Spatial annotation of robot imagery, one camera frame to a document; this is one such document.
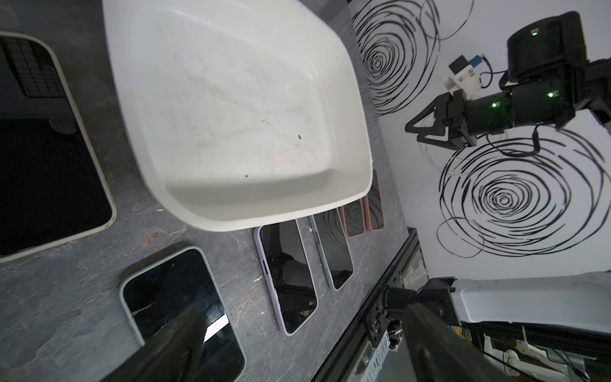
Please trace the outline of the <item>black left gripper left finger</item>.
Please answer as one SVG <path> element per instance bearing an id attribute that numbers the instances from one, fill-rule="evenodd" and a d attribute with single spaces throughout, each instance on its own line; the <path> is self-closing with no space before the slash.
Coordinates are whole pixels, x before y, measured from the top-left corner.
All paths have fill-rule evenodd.
<path id="1" fill-rule="evenodd" d="M 103 380 L 194 381 L 205 333 L 204 313 L 189 307 Z"/>

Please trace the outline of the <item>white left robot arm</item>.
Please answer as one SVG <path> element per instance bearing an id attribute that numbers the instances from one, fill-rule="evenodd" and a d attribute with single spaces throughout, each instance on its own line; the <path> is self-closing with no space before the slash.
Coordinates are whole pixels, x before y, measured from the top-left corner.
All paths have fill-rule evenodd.
<path id="1" fill-rule="evenodd" d="M 222 302 L 180 308 L 177 300 L 148 298 L 153 318 L 135 326 L 143 346 L 108 375 L 109 381 L 222 381 L 242 369 L 218 335 L 229 328 Z M 411 362 L 421 381 L 504 381 L 507 361 L 471 349 L 445 326 L 507 330 L 555 350 L 565 365 L 571 355 L 610 352 L 610 274 L 590 272 L 550 278 L 470 280 L 436 278 L 412 291 L 379 283 L 342 334 L 318 376 L 337 380 L 354 364 L 362 342 L 379 347 L 393 322 L 407 336 Z"/>

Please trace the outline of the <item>white plastic storage box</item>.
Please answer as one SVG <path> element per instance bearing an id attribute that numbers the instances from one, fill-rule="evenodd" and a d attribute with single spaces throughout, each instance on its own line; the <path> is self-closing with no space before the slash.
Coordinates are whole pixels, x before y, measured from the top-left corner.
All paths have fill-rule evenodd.
<path id="1" fill-rule="evenodd" d="M 372 153 L 353 62 L 299 1 L 106 1 L 124 126 L 143 181 L 197 229 L 353 202 Z"/>

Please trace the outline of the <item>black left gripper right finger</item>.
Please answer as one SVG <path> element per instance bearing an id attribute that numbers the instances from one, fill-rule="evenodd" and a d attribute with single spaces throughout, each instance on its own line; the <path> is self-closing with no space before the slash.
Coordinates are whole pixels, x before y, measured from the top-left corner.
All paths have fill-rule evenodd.
<path id="1" fill-rule="evenodd" d="M 407 307 L 402 328 L 418 381 L 511 380 L 421 304 Z"/>

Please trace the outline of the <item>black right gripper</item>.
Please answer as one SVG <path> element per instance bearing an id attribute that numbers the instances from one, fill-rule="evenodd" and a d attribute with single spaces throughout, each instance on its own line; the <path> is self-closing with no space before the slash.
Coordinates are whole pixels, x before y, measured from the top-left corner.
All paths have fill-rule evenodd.
<path id="1" fill-rule="evenodd" d="M 468 147 L 477 146 L 477 137 L 468 132 L 466 117 L 466 93 L 457 90 L 452 95 L 446 92 L 438 95 L 417 116 L 405 125 L 405 132 L 418 134 L 417 141 L 431 146 L 461 151 Z M 427 117 L 432 116 L 433 122 L 429 126 L 418 126 Z M 434 135 L 445 134 L 448 126 L 447 138 L 435 138 Z"/>

